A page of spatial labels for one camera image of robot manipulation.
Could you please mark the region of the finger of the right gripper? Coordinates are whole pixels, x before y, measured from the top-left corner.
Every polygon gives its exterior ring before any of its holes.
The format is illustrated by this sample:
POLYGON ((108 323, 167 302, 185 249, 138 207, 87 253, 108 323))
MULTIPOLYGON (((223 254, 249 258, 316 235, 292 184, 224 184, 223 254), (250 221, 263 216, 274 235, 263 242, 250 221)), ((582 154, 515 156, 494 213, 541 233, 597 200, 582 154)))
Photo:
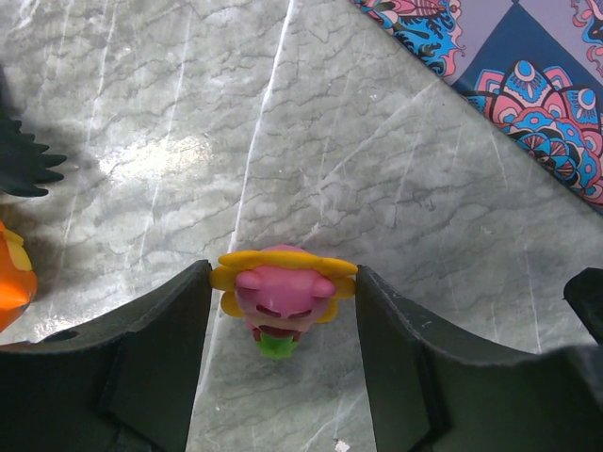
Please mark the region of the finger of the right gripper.
POLYGON ((573 277, 563 289, 568 302, 587 331, 603 343, 603 269, 587 267, 573 277))

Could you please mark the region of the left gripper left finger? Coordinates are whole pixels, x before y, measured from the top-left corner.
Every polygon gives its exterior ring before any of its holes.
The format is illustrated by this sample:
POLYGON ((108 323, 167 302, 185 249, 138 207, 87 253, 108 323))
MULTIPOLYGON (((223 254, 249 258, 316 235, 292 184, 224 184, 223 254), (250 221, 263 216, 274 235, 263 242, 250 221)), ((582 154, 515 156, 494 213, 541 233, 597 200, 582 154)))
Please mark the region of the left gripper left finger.
POLYGON ((5 451, 182 451, 208 324, 211 267, 37 342, 1 348, 5 451))

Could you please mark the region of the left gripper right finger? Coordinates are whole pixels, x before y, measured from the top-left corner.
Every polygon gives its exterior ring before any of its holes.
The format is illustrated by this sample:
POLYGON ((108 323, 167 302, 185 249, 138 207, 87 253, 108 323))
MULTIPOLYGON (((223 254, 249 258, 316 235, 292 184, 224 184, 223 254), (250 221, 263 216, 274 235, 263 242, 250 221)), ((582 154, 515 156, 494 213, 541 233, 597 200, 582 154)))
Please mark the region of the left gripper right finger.
POLYGON ((369 267, 355 306, 378 450, 601 449, 601 346, 505 347, 403 297, 369 267))

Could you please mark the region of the pink bear sunflower toy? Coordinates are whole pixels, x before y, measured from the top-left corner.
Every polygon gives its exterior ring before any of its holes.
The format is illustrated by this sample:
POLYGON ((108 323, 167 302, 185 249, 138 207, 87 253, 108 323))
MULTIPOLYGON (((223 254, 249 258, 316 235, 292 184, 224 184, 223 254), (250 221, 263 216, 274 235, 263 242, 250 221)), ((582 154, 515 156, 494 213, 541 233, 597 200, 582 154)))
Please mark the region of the pink bear sunflower toy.
POLYGON ((306 250, 278 245, 222 255, 210 273, 221 291, 221 309, 241 318, 262 356, 292 356, 315 324, 332 321, 338 302, 355 294, 358 266, 306 250))

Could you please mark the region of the orange dragon toy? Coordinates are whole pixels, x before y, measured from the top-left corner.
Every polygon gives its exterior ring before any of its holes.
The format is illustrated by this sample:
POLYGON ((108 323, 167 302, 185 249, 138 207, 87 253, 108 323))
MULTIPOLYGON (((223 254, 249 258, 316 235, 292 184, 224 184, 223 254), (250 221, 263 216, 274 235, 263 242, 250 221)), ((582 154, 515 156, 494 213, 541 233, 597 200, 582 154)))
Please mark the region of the orange dragon toy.
POLYGON ((38 291, 38 278, 24 240, 1 223, 1 331, 27 309, 38 291))

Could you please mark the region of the patterned blue placemat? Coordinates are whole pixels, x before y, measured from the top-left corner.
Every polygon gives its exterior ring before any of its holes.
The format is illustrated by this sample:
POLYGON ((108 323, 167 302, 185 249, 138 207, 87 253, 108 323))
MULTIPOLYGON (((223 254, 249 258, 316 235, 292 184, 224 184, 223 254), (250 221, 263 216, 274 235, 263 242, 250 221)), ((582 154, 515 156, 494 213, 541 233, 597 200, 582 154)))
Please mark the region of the patterned blue placemat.
POLYGON ((598 1, 361 1, 358 8, 595 210, 598 1))

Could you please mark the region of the black dragon toy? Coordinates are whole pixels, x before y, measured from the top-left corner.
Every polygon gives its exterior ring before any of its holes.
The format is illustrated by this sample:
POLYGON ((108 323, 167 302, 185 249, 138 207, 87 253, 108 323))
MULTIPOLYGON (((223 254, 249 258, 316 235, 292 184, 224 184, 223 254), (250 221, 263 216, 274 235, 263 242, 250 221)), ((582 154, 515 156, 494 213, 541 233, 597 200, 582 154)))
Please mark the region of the black dragon toy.
POLYGON ((1 68, 1 192, 21 198, 44 197, 44 186, 57 183, 64 175, 53 168, 67 160, 60 153, 48 153, 48 145, 24 133, 23 123, 10 115, 8 80, 1 68))

